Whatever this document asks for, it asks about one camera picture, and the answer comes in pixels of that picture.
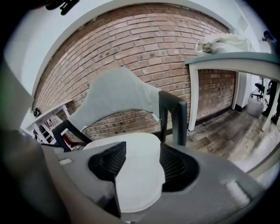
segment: white cloth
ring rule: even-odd
[[[202,38],[196,44],[198,56],[228,52],[254,52],[252,43],[236,34],[211,34]]]
[[[116,177],[119,207],[123,213],[138,212],[161,197],[165,173],[159,162],[160,140],[149,133],[129,133],[93,141],[84,150],[122,141],[126,142],[126,161]]]

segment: white trim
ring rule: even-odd
[[[189,114],[189,131],[194,130],[198,109],[199,81],[198,70],[195,65],[189,65],[189,74],[191,79],[191,109]]]
[[[195,90],[198,88],[198,84],[196,83],[196,80],[198,80],[198,69],[221,69],[221,70],[233,70],[237,72],[244,72],[244,73],[250,73],[250,74],[256,74],[261,77],[267,77],[272,80],[278,81],[277,83],[277,91],[276,96],[273,101],[273,106],[270,110],[269,116],[266,119],[265,124],[262,127],[262,131],[264,131],[269,122],[270,119],[276,109],[278,96],[280,93],[280,67],[276,64],[272,64],[269,62],[263,62],[263,61],[257,61],[257,60],[250,60],[250,59],[216,59],[212,61],[202,61],[197,62],[189,65],[189,71],[190,71],[190,77],[191,77],[191,90],[195,88]],[[195,111],[197,111],[198,106],[198,90],[194,92],[191,91],[191,104],[194,103],[194,105],[191,105],[191,114],[190,114],[190,121],[189,121],[189,130],[192,131],[194,129],[195,120],[196,120],[196,114],[194,114]]]
[[[237,101],[237,96],[238,96],[238,90],[239,90],[239,72],[235,73],[235,88],[234,88],[234,95],[233,95],[233,100],[232,100],[232,106],[231,109],[235,109],[236,101]]]

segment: white table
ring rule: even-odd
[[[48,110],[47,112],[41,114],[40,116],[36,117],[29,125],[26,126],[26,130],[31,132],[33,131],[33,129],[35,129],[36,133],[38,134],[39,138],[41,139],[41,141],[43,143],[47,143],[48,144],[48,141],[47,139],[44,137],[43,133],[40,131],[39,129],[39,126],[42,125],[45,130],[49,133],[49,135],[51,135],[53,138],[53,133],[52,133],[52,130],[47,126],[45,125],[45,121],[47,121],[48,119],[50,119],[51,117],[53,117],[54,115],[56,115],[59,111],[63,110],[64,113],[66,114],[67,117],[70,116],[68,110],[67,110],[67,107],[66,107],[66,104],[71,102],[71,100],[68,100],[68,101],[65,101],[61,104],[58,104],[57,106],[51,108],[50,110]],[[54,144],[56,142],[55,138],[52,140],[51,144]]]
[[[185,62],[189,65],[190,79],[191,79],[191,109],[189,116],[189,130],[193,131],[196,123],[196,115],[198,108],[199,97],[199,69],[221,69],[233,70],[237,72],[244,72],[255,74],[261,77],[269,78],[277,82],[276,95],[273,101],[273,106],[270,113],[262,127],[264,131],[276,109],[278,96],[280,93],[280,58],[277,55],[258,52],[231,52],[220,53]],[[239,74],[235,76],[235,90],[232,102],[232,109],[235,108],[239,87]],[[264,98],[266,97],[267,85],[264,91]]]

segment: gray plastic surface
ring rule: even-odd
[[[76,184],[78,189],[91,201],[103,207],[115,193],[114,184],[109,181],[98,179],[88,168],[88,160],[95,154],[99,154],[117,144],[112,143],[93,149],[81,151],[72,151],[57,154],[57,158],[61,161],[70,159],[72,162],[62,165],[65,172]]]
[[[200,166],[199,176],[183,191],[163,192],[139,224],[218,223],[241,211],[241,207],[227,190],[226,183],[235,180],[251,199],[251,203],[264,191],[253,178],[223,158],[183,146],[170,146],[197,160]]]
[[[110,197],[113,183],[96,178],[87,167],[88,159],[116,145],[110,144],[93,149],[59,154],[58,158],[70,158],[73,162],[63,166],[72,181],[94,202]],[[248,174],[231,162],[209,154],[170,145],[174,149],[192,156],[199,163],[198,178],[180,192],[163,192],[150,208],[137,213],[122,213],[122,220],[137,223],[218,223],[243,213],[262,195],[264,188]],[[236,181],[251,202],[242,208],[228,191],[226,184]]]
[[[222,59],[244,59],[244,60],[257,60],[271,64],[280,65],[280,57],[278,55],[259,52],[230,52],[219,53],[208,56],[198,57],[195,59],[185,61],[185,65],[199,63],[204,61],[222,60]]]

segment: gray panel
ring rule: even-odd
[[[225,186],[227,182],[235,180],[251,199],[264,191],[254,179],[223,158],[171,146],[198,161],[199,176],[183,191],[162,193],[138,223],[217,223],[241,211]]]
[[[271,64],[280,65],[280,57],[278,55],[270,53],[259,52],[230,52],[207,55],[204,57],[198,57],[195,59],[185,61],[185,65],[194,64],[204,61],[222,60],[222,59],[244,59],[244,60],[256,60],[263,61]]]
[[[59,160],[70,159],[72,162],[62,165],[70,179],[78,189],[94,203],[104,202],[104,199],[111,199],[115,193],[114,184],[109,181],[98,179],[88,168],[88,160],[95,154],[99,154],[120,142],[112,143],[93,149],[72,151],[57,154]]]
[[[124,110],[144,110],[159,117],[159,90],[144,83],[129,69],[119,67],[91,82],[82,106],[68,120],[82,130]]]

